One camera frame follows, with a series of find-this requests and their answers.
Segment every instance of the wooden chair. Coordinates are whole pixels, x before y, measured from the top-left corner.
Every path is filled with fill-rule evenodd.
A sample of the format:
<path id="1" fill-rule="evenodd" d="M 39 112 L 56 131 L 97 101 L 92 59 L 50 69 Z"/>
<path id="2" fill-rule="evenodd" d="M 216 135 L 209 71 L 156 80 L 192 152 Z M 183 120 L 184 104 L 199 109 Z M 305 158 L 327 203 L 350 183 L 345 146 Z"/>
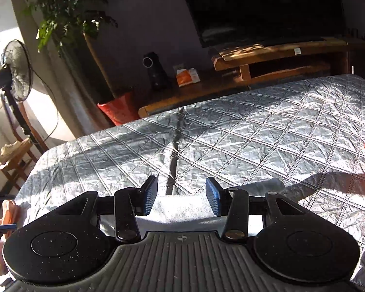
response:
<path id="1" fill-rule="evenodd" d="M 0 171 L 7 177 L 8 181 L 12 182 L 13 185 L 20 190 L 20 186 L 16 182 L 19 178 L 26 181 L 27 180 L 27 174 L 25 173 L 25 170 L 28 168 L 28 166 L 31 164 L 31 162 L 37 162 L 38 159 L 35 157 L 35 155 L 31 151 L 31 147 L 33 146 L 31 140 L 29 138 L 22 139 L 18 132 L 16 131 L 16 128 L 19 126 L 16 120 L 14 120 L 14 117 L 11 117 L 12 113 L 10 111 L 9 106 L 6 104 L 5 100 L 1 98 L 1 103 L 3 104 L 3 108 L 5 111 L 5 115 L 8 119 L 8 122 L 10 123 L 12 133 L 14 137 L 21 143 L 20 147 L 11 155 L 10 159 L 0 166 Z M 39 145 L 42 147 L 44 151 L 49 150 L 49 148 L 46 146 L 45 142 L 43 141 L 42 137 L 38 134 L 38 132 L 32 127 L 30 124 L 30 121 L 27 117 L 26 110 L 24 108 L 24 105 L 22 102 L 18 102 L 18 107 L 20 110 L 20 113 L 22 113 L 27 125 L 30 127 L 31 133 L 35 137 L 35 139 L 38 141 Z M 30 157 L 29 160 L 23 161 L 24 156 L 28 154 Z"/>

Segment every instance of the fan stand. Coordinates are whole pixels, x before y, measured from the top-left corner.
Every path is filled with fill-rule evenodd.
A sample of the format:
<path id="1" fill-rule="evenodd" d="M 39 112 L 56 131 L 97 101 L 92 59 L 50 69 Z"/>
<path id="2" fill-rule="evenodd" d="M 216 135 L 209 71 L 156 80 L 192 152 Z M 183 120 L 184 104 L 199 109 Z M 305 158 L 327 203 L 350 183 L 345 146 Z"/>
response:
<path id="1" fill-rule="evenodd" d="M 26 120 L 24 119 L 22 113 L 20 113 L 19 107 L 16 104 L 14 97 L 11 95 L 11 87 L 4 87 L 2 91 L 3 92 L 1 93 L 1 95 L 7 98 L 8 105 L 10 106 L 12 113 L 14 113 L 14 116 L 18 121 L 19 126 L 22 128 L 24 135 L 30 137 L 32 143 L 35 145 L 38 151 L 43 155 L 45 151 L 38 143 L 38 141 L 35 139 L 34 135 L 32 135 L 30 127 L 28 127 Z"/>

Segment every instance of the electric fan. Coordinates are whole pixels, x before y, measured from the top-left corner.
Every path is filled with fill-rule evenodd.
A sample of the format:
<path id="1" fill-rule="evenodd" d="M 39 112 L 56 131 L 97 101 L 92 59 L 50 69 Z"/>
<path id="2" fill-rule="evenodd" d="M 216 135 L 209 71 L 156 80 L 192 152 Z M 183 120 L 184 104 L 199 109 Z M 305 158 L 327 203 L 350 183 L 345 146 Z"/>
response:
<path id="1" fill-rule="evenodd" d="M 30 94 L 33 84 L 32 68 L 24 44 L 18 40 L 12 40 L 4 49 L 2 66 L 0 69 L 1 95 L 7 101 L 18 121 L 23 133 L 29 136 L 37 149 L 43 154 L 44 150 L 32 135 L 16 102 L 23 102 Z"/>

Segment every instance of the fan grille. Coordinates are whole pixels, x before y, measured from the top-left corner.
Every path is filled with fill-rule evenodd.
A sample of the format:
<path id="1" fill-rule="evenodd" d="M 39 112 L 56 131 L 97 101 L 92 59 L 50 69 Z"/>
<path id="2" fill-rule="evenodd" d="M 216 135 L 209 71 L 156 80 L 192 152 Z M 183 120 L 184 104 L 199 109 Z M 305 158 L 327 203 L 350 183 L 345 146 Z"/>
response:
<path id="1" fill-rule="evenodd" d="M 4 49 L 2 63 L 7 64 L 12 72 L 12 96 L 19 102 L 26 100 L 32 88 L 33 78 L 24 44 L 18 40 L 10 41 Z"/>

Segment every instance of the crosshair logo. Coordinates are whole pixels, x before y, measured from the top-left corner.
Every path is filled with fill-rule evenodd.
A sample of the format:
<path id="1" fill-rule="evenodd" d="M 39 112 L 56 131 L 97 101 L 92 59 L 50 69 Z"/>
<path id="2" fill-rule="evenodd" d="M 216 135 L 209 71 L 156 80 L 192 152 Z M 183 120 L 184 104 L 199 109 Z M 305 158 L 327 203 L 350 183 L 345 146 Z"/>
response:
<path id="1" fill-rule="evenodd" d="M 179 241 L 185 241 L 185 240 L 187 240 L 187 239 L 188 239 L 188 237 L 186 237 L 185 235 L 180 235 L 179 237 L 177 237 L 177 239 L 178 239 Z"/>

